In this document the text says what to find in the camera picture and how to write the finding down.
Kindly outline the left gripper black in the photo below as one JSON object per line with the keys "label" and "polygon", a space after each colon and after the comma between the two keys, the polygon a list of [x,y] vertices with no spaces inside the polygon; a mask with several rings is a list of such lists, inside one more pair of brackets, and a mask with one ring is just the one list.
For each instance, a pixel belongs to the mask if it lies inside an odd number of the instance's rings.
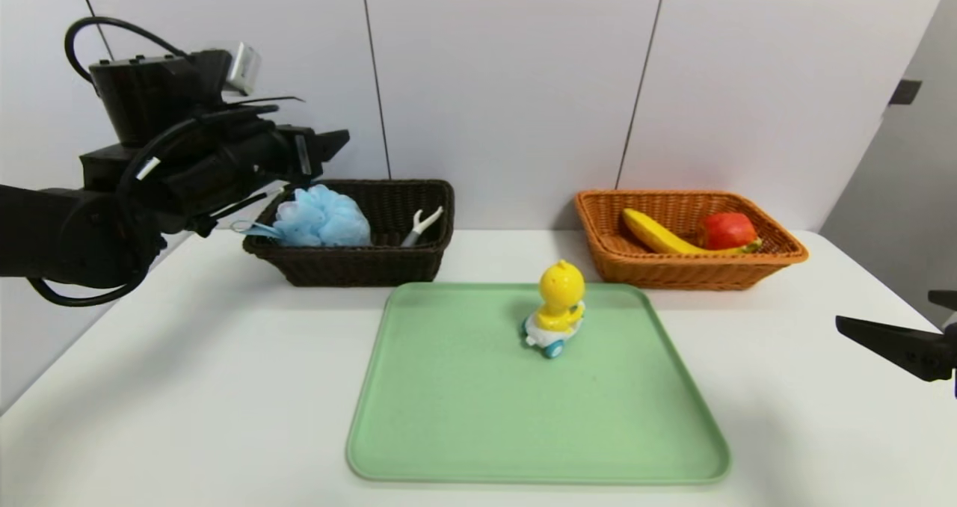
{"label": "left gripper black", "polygon": [[[315,136],[315,159],[311,148]],[[332,159],[350,141],[348,129],[314,133],[305,126],[280,125],[256,133],[256,177],[263,184],[308,183],[321,174],[321,162]]]}

